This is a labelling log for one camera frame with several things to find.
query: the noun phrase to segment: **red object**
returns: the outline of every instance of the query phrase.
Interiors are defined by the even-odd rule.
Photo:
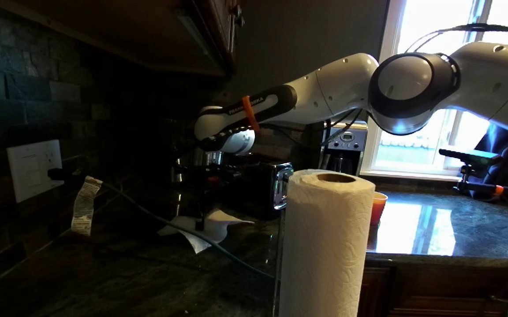
[[[386,193],[380,191],[373,193],[372,223],[379,223],[386,200],[388,200]]]
[[[495,186],[493,186],[493,198],[499,198],[499,197],[502,195],[502,191],[504,191],[504,186],[495,184]]]
[[[246,114],[246,119],[248,119],[252,130],[259,131],[259,123],[255,119],[255,114],[253,114],[253,109],[252,109],[252,103],[250,103],[250,95],[241,96],[241,109]]]

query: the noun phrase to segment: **robotic arm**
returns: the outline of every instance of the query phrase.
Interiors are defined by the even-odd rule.
[[[229,107],[206,105],[195,139],[206,151],[246,153],[257,123],[317,123],[366,110],[386,131],[418,131],[442,107],[458,107],[508,128],[508,45],[470,42],[453,54],[405,52],[380,65],[349,54]]]

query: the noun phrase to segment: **paper towel roll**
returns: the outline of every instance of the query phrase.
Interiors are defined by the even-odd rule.
[[[289,177],[280,317],[358,315],[373,190],[363,177],[333,170]]]

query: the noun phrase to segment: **wooden cabinet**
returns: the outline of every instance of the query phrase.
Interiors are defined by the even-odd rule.
[[[389,267],[365,267],[358,317],[380,317],[388,304]]]
[[[0,8],[155,70],[234,72],[238,0],[0,0]]]
[[[388,315],[508,315],[508,269],[396,267]]]

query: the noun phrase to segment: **outlet cover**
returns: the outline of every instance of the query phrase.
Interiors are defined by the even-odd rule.
[[[58,139],[7,147],[7,158],[15,202],[63,184],[47,177],[47,168],[61,168]]]

